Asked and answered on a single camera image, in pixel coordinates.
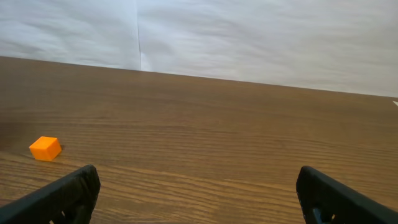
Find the tabletop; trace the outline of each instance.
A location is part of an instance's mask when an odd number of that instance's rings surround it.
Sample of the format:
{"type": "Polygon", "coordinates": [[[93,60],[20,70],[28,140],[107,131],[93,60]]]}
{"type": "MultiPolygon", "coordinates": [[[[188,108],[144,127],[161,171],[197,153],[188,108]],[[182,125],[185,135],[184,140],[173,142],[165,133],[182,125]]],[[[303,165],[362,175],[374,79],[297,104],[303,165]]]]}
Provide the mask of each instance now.
{"type": "Polygon", "coordinates": [[[398,210],[393,100],[0,57],[0,205],[93,164],[91,223],[304,223],[307,165],[398,210]]]}

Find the black object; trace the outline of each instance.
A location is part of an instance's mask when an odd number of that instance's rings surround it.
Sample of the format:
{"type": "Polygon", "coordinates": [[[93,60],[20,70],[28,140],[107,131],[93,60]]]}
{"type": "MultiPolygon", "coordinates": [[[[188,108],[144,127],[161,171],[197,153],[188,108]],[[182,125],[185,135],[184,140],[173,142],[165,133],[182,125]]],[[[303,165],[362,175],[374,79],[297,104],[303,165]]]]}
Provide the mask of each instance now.
{"type": "Polygon", "coordinates": [[[100,186],[95,167],[84,166],[0,208],[0,224],[89,224],[100,186]]]}
{"type": "MultiPolygon", "coordinates": [[[[0,208],[0,224],[89,224],[100,185],[95,167],[84,166],[0,208]]],[[[398,213],[314,168],[301,168],[296,188],[307,224],[398,223],[398,213]]]]}
{"type": "Polygon", "coordinates": [[[314,168],[301,168],[297,195],[307,224],[398,223],[398,213],[314,168]]]}

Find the wooden table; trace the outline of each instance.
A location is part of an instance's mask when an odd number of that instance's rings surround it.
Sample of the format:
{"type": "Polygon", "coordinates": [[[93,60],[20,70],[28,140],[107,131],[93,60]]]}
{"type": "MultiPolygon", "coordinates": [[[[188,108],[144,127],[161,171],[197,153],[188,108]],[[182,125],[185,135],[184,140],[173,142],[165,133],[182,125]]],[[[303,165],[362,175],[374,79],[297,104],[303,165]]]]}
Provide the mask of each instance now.
{"type": "Polygon", "coordinates": [[[5,57],[0,93],[0,205],[94,164],[91,223],[304,223],[309,165],[398,210],[393,98],[5,57]]]}

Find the white wall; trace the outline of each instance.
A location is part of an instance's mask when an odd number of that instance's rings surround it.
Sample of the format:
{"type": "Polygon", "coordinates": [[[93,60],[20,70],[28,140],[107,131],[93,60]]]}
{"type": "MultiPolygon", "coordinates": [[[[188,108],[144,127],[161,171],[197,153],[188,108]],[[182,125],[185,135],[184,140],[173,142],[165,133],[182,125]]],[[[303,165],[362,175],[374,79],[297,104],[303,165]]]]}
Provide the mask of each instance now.
{"type": "Polygon", "coordinates": [[[0,55],[398,96],[398,2],[3,0],[0,55]]]}

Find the orange cube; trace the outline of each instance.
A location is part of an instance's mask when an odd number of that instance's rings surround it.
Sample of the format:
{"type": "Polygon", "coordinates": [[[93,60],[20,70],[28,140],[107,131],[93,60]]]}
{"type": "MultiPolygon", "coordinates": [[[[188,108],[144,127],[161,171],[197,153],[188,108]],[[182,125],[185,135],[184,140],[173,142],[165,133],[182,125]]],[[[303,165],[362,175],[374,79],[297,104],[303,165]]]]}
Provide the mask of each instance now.
{"type": "Polygon", "coordinates": [[[35,159],[52,161],[61,152],[61,145],[57,138],[42,136],[29,149],[35,159]]]}

